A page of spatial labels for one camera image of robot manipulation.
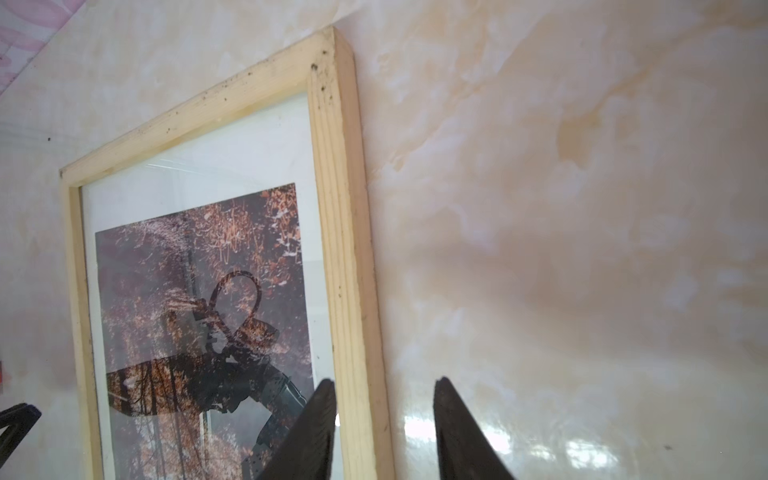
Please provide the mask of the light wooden picture frame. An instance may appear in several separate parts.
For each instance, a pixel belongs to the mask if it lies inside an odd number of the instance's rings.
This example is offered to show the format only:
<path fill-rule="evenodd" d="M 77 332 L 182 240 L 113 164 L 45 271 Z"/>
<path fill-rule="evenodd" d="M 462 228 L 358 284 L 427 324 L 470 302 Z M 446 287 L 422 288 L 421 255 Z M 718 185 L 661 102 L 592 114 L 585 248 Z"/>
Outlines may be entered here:
<path fill-rule="evenodd" d="M 60 170 L 84 475 L 104 475 L 81 190 L 290 96 L 308 97 L 343 470 L 395 477 L 354 52 L 328 26 Z"/>

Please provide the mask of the autumn forest photo print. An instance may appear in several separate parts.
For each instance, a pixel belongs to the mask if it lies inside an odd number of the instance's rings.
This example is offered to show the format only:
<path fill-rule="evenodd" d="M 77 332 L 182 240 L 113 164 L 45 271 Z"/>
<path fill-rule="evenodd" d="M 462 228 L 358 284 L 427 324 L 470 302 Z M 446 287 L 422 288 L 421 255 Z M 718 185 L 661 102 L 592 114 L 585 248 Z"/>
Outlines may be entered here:
<path fill-rule="evenodd" d="M 95 236 L 119 479 L 255 479 L 314 389 L 292 184 Z"/>

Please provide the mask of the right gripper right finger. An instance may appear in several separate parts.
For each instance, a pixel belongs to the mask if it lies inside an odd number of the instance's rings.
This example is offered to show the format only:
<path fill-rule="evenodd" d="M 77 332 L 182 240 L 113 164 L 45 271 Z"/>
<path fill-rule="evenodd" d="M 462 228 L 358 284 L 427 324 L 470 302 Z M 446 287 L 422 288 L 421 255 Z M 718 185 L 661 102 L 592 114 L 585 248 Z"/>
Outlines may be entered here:
<path fill-rule="evenodd" d="M 435 383 L 433 413 L 441 479 L 515 479 L 447 377 Z"/>

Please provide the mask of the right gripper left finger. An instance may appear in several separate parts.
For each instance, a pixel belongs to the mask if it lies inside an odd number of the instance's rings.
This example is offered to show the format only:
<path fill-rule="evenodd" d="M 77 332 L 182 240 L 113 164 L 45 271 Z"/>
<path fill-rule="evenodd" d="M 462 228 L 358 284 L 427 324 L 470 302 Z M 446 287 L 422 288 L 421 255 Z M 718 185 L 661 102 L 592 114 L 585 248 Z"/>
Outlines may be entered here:
<path fill-rule="evenodd" d="M 258 479 L 330 479 L 336 415 L 335 384 L 324 379 Z"/>

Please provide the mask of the white mat board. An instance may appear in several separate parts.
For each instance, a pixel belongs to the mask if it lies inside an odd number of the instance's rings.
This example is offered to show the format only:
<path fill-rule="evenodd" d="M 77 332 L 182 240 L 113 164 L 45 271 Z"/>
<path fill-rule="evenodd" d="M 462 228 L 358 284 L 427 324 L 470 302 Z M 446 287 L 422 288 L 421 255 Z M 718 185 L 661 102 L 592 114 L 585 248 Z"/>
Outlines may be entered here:
<path fill-rule="evenodd" d="M 286 184 L 295 186 L 298 199 L 314 392 L 322 380 L 333 377 L 334 361 L 309 103 L 305 95 L 231 122 L 82 188 L 103 478 L 119 479 L 112 465 L 109 407 L 105 399 L 96 234 Z"/>

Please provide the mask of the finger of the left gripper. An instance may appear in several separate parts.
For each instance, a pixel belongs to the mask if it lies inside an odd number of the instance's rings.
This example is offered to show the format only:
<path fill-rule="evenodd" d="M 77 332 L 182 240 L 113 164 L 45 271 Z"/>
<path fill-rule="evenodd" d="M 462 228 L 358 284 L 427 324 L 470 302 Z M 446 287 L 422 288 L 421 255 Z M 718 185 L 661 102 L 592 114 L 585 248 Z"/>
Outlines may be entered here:
<path fill-rule="evenodd" d="M 28 403 L 20 403 L 1 412 L 0 467 L 4 466 L 41 416 L 42 412 Z"/>

